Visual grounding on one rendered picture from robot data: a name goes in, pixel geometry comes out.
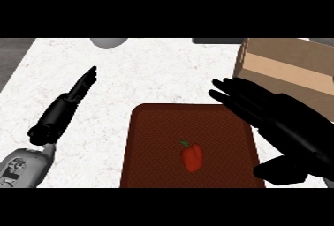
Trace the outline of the grey round object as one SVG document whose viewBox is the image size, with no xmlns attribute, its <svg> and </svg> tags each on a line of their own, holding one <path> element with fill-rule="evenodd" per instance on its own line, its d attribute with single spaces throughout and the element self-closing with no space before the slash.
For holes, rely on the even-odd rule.
<svg viewBox="0 0 334 226">
<path fill-rule="evenodd" d="M 120 46 L 127 41 L 127 38 L 92 38 L 90 41 L 96 47 L 111 49 Z"/>
</svg>

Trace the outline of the red bell pepper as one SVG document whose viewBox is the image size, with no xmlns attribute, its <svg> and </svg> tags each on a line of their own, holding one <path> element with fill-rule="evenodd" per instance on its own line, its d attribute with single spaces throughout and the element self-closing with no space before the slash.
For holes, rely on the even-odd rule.
<svg viewBox="0 0 334 226">
<path fill-rule="evenodd" d="M 203 168 L 204 165 L 203 148 L 198 144 L 189 144 L 185 140 L 180 141 L 180 144 L 183 145 L 180 153 L 182 164 L 186 170 L 194 173 Z"/>
</svg>

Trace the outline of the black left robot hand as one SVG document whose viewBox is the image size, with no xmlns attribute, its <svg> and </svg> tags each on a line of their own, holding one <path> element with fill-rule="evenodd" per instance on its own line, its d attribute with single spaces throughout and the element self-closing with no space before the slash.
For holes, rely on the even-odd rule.
<svg viewBox="0 0 334 226">
<path fill-rule="evenodd" d="M 59 95 L 47 107 L 37 124 L 28 130 L 30 143 L 36 146 L 58 142 L 75 113 L 78 104 L 84 99 L 93 83 L 96 82 L 96 67 L 93 66 L 77 80 L 68 93 Z"/>
</svg>

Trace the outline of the brown cardboard box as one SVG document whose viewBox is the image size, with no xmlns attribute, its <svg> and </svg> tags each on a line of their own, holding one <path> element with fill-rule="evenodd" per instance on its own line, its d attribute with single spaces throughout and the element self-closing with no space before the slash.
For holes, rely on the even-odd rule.
<svg viewBox="0 0 334 226">
<path fill-rule="evenodd" d="M 334 47 L 297 38 L 245 38 L 232 77 L 288 94 L 334 122 Z"/>
</svg>

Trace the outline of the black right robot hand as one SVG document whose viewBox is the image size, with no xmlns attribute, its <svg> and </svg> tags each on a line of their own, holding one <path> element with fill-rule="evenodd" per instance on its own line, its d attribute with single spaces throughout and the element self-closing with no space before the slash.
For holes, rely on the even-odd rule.
<svg viewBox="0 0 334 226">
<path fill-rule="evenodd" d="M 334 188 L 334 124 L 296 98 L 245 79 L 216 79 L 213 85 L 211 98 L 282 153 L 254 167 L 253 175 L 273 185 L 297 184 L 315 176 Z"/>
</svg>

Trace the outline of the dark red woven tray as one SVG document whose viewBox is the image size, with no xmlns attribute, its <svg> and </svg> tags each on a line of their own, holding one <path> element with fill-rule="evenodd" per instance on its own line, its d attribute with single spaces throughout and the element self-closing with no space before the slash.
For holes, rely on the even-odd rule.
<svg viewBox="0 0 334 226">
<path fill-rule="evenodd" d="M 132 111 L 123 188 L 263 188 L 251 126 L 214 104 L 140 104 Z"/>
</svg>

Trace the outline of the dark grey flat object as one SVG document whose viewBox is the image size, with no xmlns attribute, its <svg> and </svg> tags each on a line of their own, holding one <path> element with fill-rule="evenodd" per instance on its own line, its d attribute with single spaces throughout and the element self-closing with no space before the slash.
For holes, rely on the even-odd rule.
<svg viewBox="0 0 334 226">
<path fill-rule="evenodd" d="M 194 44 L 241 44 L 244 38 L 194 38 Z"/>
</svg>

